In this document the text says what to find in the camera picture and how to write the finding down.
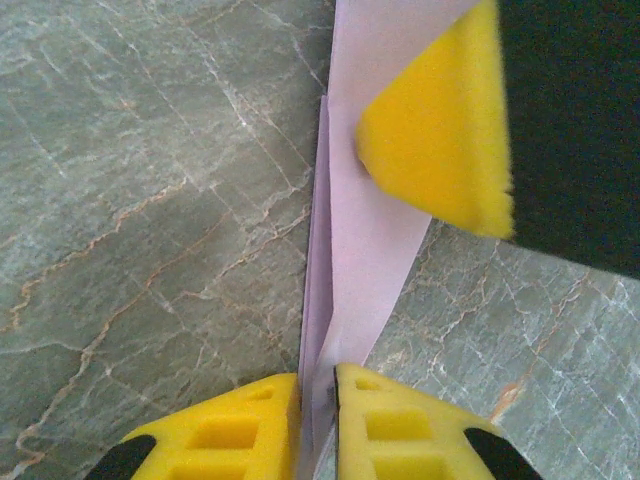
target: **paper strip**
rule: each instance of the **paper strip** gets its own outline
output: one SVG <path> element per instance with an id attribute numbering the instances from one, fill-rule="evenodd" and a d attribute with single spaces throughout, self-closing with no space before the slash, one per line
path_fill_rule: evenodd
<path id="1" fill-rule="evenodd" d="M 330 203 L 333 293 L 314 291 L 315 285 L 328 284 L 319 278 L 329 274 L 316 271 L 329 259 L 326 245 L 323 255 L 315 251 L 321 238 L 327 239 L 318 231 L 321 221 L 314 218 L 300 370 L 301 480 L 312 477 L 327 451 L 335 412 L 333 367 L 339 362 L 363 364 L 366 360 L 391 315 L 431 219 L 383 194 L 373 183 L 356 157 L 356 123 L 375 96 L 476 1 L 337 1 L 328 100 L 326 105 L 323 102 L 326 109 L 321 116 L 325 126 L 328 116 L 329 157 L 320 158 L 320 146 L 326 145 L 321 131 L 314 190 L 315 202 Z M 327 163 L 329 195 L 317 192 L 322 185 L 326 188 L 326 181 L 318 177 L 326 178 Z M 314 205 L 312 215 L 321 212 L 326 213 L 325 207 Z M 327 328 L 330 309 L 326 305 L 322 312 L 315 309 L 321 298 L 330 297 L 333 313 Z M 315 359 L 319 344 L 322 348 Z"/>

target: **sponge applicator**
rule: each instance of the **sponge applicator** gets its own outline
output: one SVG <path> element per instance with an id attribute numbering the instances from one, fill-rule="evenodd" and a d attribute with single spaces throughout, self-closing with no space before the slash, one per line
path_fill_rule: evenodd
<path id="1" fill-rule="evenodd" d="M 640 2 L 481 0 L 365 110 L 387 193 L 640 277 Z"/>

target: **marble floor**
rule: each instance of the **marble floor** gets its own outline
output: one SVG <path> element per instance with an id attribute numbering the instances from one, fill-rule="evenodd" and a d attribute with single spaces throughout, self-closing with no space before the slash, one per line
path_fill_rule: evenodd
<path id="1" fill-rule="evenodd" d="M 0 478 L 295 371 L 323 0 L 0 4 Z M 369 366 L 640 477 L 640 283 L 435 224 Z"/>

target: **yellow foam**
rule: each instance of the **yellow foam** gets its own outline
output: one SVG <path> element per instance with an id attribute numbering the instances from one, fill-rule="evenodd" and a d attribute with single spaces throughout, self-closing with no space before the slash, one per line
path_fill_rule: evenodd
<path id="1" fill-rule="evenodd" d="M 440 36 L 365 110 L 360 159 L 384 191 L 478 235 L 514 233 L 496 0 Z"/>
<path id="2" fill-rule="evenodd" d="M 464 430 L 490 422 L 358 365 L 338 379 L 339 480 L 494 480 Z"/>
<path id="3" fill-rule="evenodd" d="M 157 444 L 133 480 L 291 480 L 300 428 L 295 374 L 274 375 L 143 425 Z"/>

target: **yellow sponge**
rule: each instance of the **yellow sponge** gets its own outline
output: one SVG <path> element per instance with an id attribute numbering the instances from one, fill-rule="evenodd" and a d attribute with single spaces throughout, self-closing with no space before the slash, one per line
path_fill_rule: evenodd
<path id="1" fill-rule="evenodd" d="M 137 428 L 86 479 L 291 480 L 299 410 L 296 375 L 274 375 Z"/>
<path id="2" fill-rule="evenodd" d="M 339 480 L 494 480 L 465 436 L 490 422 L 357 365 L 336 377 Z"/>
<path id="3" fill-rule="evenodd" d="M 365 110 L 360 159 L 376 183 L 479 235 L 513 234 L 498 6 L 481 0 Z"/>

